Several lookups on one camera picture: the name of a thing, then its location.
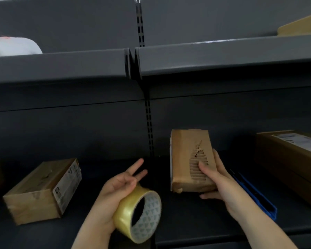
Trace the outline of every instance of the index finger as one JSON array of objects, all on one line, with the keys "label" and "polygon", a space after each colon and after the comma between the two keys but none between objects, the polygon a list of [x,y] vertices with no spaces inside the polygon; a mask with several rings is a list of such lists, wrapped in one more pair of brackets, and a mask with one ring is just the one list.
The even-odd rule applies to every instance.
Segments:
[{"label": "index finger", "polygon": [[144,159],[140,158],[137,162],[135,162],[133,165],[131,165],[126,172],[128,172],[131,176],[141,167],[141,165],[144,163]]}]

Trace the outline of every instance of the person's right hand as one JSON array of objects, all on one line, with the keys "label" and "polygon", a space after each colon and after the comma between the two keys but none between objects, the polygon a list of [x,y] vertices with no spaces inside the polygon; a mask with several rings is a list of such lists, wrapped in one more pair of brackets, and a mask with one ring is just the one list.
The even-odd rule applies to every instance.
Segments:
[{"label": "person's right hand", "polygon": [[211,170],[202,162],[199,162],[198,165],[200,170],[216,184],[218,190],[203,193],[200,198],[223,200],[230,215],[238,222],[242,222],[250,214],[260,212],[261,209],[248,193],[227,172],[218,152],[213,150],[213,154],[217,171]]}]

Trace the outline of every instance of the finger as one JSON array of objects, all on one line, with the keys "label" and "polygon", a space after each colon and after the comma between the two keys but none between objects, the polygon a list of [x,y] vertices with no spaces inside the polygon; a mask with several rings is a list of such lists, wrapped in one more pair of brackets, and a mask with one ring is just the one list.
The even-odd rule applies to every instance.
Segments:
[{"label": "finger", "polygon": [[231,175],[228,173],[228,171],[224,167],[223,162],[220,159],[219,153],[215,149],[213,149],[213,155],[216,161],[216,169],[219,171],[219,173],[224,175],[225,177],[231,178]]},{"label": "finger", "polygon": [[128,172],[131,176],[139,169],[139,167],[144,163],[144,159],[140,158],[137,162],[131,165],[126,172]]},{"label": "finger", "polygon": [[144,169],[142,172],[138,173],[135,178],[139,182],[143,177],[145,177],[148,173],[148,170]]},{"label": "finger", "polygon": [[137,185],[137,180],[136,178],[134,178],[134,180],[126,183],[124,186],[122,186],[121,188],[113,192],[111,195],[111,198],[114,201],[121,201],[134,190],[136,185]]},{"label": "finger", "polygon": [[220,195],[219,191],[212,191],[203,193],[200,195],[201,199],[220,199],[222,200],[222,196]]},{"label": "finger", "polygon": [[198,163],[198,167],[205,175],[207,175],[216,184],[219,182],[219,180],[221,180],[221,177],[223,177],[223,175],[221,175],[218,171],[211,170],[209,166],[206,166],[202,162]]}]

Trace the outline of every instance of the label on box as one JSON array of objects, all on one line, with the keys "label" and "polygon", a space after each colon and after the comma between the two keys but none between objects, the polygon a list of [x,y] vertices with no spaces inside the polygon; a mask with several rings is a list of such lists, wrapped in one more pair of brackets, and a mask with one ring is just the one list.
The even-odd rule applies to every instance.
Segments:
[{"label": "label on box", "polygon": [[289,133],[289,134],[277,134],[275,137],[296,145],[305,150],[311,151],[311,138],[305,135]]},{"label": "label on box", "polygon": [[61,210],[61,214],[65,212],[81,179],[81,169],[77,165],[77,160],[75,160],[53,189],[53,195]]},{"label": "label on box", "polygon": [[169,159],[170,159],[170,190],[172,190],[172,181],[173,181],[172,134],[170,134],[169,139]]}]

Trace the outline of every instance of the clear adhesive tape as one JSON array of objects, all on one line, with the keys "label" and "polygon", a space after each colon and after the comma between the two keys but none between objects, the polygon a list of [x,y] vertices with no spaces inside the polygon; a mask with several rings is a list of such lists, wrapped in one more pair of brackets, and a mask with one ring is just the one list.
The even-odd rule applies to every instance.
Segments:
[{"label": "clear adhesive tape", "polygon": [[[144,209],[140,219],[132,226],[132,218],[139,201],[144,198]],[[161,200],[157,192],[136,188],[122,199],[113,215],[115,227],[133,242],[140,244],[148,240],[155,232],[161,215]]]}]

